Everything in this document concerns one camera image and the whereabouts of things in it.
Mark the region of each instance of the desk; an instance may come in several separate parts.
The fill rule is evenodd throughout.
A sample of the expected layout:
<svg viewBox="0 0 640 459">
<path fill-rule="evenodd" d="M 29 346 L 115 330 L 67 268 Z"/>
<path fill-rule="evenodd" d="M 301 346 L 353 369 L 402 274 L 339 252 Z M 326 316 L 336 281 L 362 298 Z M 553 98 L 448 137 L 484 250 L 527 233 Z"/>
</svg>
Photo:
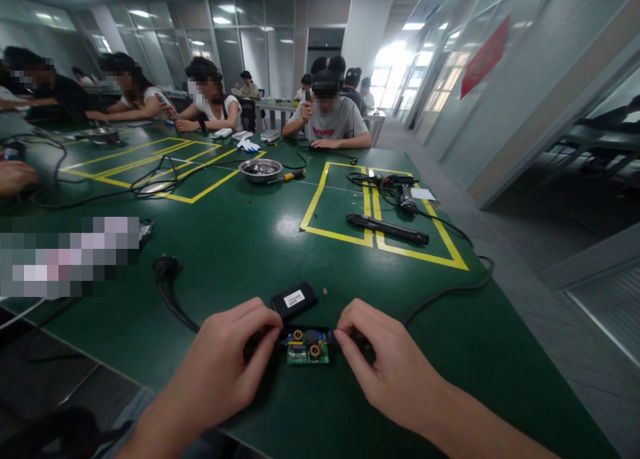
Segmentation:
<svg viewBox="0 0 640 459">
<path fill-rule="evenodd" d="M 161 123 L 132 129 L 123 136 L 128 148 L 113 152 L 105 146 L 71 143 L 63 164 L 67 171 L 61 176 L 94 178 L 88 185 L 64 183 L 59 199 L 70 201 L 87 191 L 93 195 L 126 187 L 157 164 L 141 159 L 172 145 L 180 148 L 171 157 L 194 162 L 248 156 L 229 146 L 212 147 L 201 133 L 175 134 Z M 295 165 L 300 160 L 296 145 L 284 141 L 263 151 L 265 157 Z M 44 145 L 32 149 L 29 161 L 51 173 L 57 152 Z M 57 211 L 34 209 L 25 202 L 3 212 L 19 217 L 13 232 L 77 231 L 82 217 L 104 215 L 148 217 L 155 222 L 137 265 L 118 271 L 116 280 L 96 287 L 94 297 L 80 301 L 46 330 L 159 392 L 194 337 L 157 293 L 151 264 L 164 252 L 183 265 L 175 280 L 176 297 L 199 324 L 210 314 L 254 296 L 268 303 L 270 297 L 305 280 L 318 293 L 319 303 L 297 319 L 300 324 L 334 326 L 354 297 L 401 319 L 436 291 L 483 277 L 485 268 L 461 238 L 437 222 L 408 219 L 345 177 L 347 172 L 371 168 L 417 175 L 404 153 L 378 149 L 349 153 L 359 158 L 358 166 L 326 151 L 310 153 L 307 177 L 301 181 L 258 186 L 233 165 L 223 165 L 194 175 L 171 198 L 140 200 L 124 195 Z M 120 167 L 115 173 L 106 172 L 115 167 Z M 197 166 L 186 164 L 182 171 L 192 167 Z M 389 237 L 374 238 L 345 221 L 351 212 L 420 229 L 431 241 L 418 248 Z M 437 213 L 448 219 L 443 211 Z M 18 312 L 30 304 L 30 300 L 7 300 L 2 306 Z M 29 319 L 38 322 L 55 307 L 45 304 Z M 616 456 L 494 281 L 479 292 L 453 294 L 437 302 L 414 319 L 409 333 L 445 379 L 562 457 Z M 254 403 L 222 430 L 278 459 L 439 456 L 430 443 L 368 405 L 340 354 L 329 366 L 288 366 L 275 358 Z M 315 433 L 320 439 L 311 440 Z"/>
</svg>

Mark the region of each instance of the stainless steel bowl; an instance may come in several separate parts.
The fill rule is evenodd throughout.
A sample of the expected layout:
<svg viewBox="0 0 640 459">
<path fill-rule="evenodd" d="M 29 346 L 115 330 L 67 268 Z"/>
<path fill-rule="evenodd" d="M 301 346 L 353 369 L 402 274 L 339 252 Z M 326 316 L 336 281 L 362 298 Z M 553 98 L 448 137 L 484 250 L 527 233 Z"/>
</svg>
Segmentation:
<svg viewBox="0 0 640 459">
<path fill-rule="evenodd" d="M 250 159 L 240 164 L 238 170 L 247 176 L 249 182 L 269 183 L 278 178 L 282 164 L 271 159 Z"/>
</svg>

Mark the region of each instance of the black device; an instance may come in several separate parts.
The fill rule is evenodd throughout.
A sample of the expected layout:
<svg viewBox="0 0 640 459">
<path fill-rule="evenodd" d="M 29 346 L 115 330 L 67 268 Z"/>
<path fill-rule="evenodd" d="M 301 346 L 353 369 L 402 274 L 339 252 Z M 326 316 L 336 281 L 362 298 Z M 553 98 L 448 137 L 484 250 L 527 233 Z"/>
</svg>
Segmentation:
<svg viewBox="0 0 640 459">
<path fill-rule="evenodd" d="M 271 298 L 271 308 L 275 310 L 283 322 L 301 314 L 317 304 L 318 296 L 308 282 L 298 284 Z"/>
<path fill-rule="evenodd" d="M 400 227 L 399 225 L 388 222 L 382 222 L 377 219 L 373 219 L 368 215 L 352 213 L 347 216 L 347 222 L 365 229 L 384 232 L 390 236 L 395 236 L 399 239 L 413 242 L 418 246 L 426 246 L 429 243 L 429 236 L 424 232 L 406 229 L 405 227 Z"/>
</svg>

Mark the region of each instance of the electronic component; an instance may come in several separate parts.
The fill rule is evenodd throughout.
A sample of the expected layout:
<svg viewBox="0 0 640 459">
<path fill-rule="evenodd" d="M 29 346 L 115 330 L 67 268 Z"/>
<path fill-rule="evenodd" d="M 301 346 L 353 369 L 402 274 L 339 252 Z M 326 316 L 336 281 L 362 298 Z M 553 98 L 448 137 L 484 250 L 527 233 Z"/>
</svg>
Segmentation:
<svg viewBox="0 0 640 459">
<path fill-rule="evenodd" d="M 287 289 L 271 298 L 271 308 L 275 310 L 283 322 L 301 314 L 317 304 L 318 296 L 307 282 Z"/>
</svg>

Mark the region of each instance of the black cable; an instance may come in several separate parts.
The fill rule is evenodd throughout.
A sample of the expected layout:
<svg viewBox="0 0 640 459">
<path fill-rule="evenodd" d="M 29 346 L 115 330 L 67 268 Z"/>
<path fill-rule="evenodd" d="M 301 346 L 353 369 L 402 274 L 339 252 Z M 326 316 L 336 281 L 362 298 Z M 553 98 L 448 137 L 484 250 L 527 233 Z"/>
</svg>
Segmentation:
<svg viewBox="0 0 640 459">
<path fill-rule="evenodd" d="M 487 268 L 487 273 L 485 274 L 485 277 L 480 282 L 478 282 L 477 284 L 474 284 L 472 286 L 455 286 L 455 287 L 451 287 L 451 288 L 447 288 L 447 289 L 441 290 L 440 292 L 438 292 L 438 293 L 434 294 L 433 296 L 431 296 L 430 298 L 426 299 L 424 302 L 422 302 L 419 305 L 415 306 L 413 308 L 413 310 L 411 312 L 409 312 L 407 317 L 405 317 L 405 319 L 402 321 L 402 324 L 405 327 L 407 327 L 409 325 L 409 323 L 413 319 L 415 319 L 415 316 L 417 316 L 420 312 L 422 312 L 424 309 L 428 308 L 429 306 L 432 306 L 436 301 L 440 300 L 441 298 L 443 298 L 447 294 L 452 294 L 453 292 L 471 292 L 471 291 L 477 291 L 477 290 L 480 290 L 480 289 L 484 288 L 489 283 L 489 280 L 491 279 L 491 276 L 493 275 L 493 268 L 495 267 L 495 262 L 493 262 L 493 260 L 491 260 L 490 258 L 485 257 L 485 256 L 478 256 L 478 258 L 484 259 L 485 261 L 489 262 L 489 267 Z"/>
</svg>

